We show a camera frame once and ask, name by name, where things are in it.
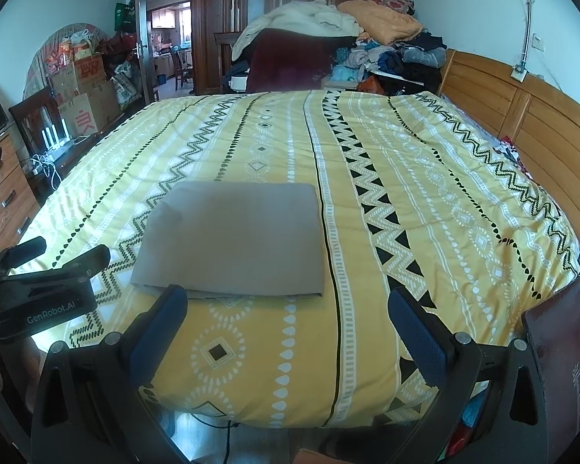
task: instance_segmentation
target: blue gripper pad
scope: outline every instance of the blue gripper pad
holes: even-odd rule
[[[387,307],[389,319],[423,375],[425,383],[442,388],[447,381],[447,353],[434,337],[433,332],[438,332],[433,326],[432,319],[435,317],[425,312],[406,288],[391,291]]]

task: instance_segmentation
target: door handle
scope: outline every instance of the door handle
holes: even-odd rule
[[[5,208],[9,204],[11,204],[11,201],[15,198],[15,195],[16,195],[15,190],[12,190],[9,196],[2,201],[2,207]]]
[[[26,217],[26,219],[23,221],[22,226],[20,226],[17,229],[17,235],[23,235],[23,232],[25,232],[26,230],[28,230],[28,227],[30,226],[30,223],[32,223],[32,220],[30,220],[30,217]]]

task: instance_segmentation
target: drawer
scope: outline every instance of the drawer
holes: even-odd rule
[[[20,241],[40,208],[36,198],[28,189],[22,206],[14,212],[7,226],[0,233],[0,251],[15,246]]]
[[[18,165],[0,184],[0,234],[30,198],[36,201]]]
[[[0,138],[2,157],[0,158],[0,184],[13,172],[16,167],[20,167],[15,148],[8,134]]]

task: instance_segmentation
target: wall outlet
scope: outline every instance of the wall outlet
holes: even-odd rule
[[[522,73],[518,73],[518,71],[514,68],[512,71],[512,78],[514,80],[518,80],[518,82],[524,82],[527,73],[528,71],[526,70],[522,71]]]
[[[544,52],[546,50],[546,46],[544,45],[544,41],[537,36],[536,33],[532,34],[532,42],[531,46],[533,49],[537,49],[538,51]]]

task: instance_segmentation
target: wooden bed frame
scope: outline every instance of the wooden bed frame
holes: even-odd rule
[[[520,83],[511,72],[508,64],[450,49],[438,93],[494,136],[515,142],[580,239],[580,105],[537,77]]]

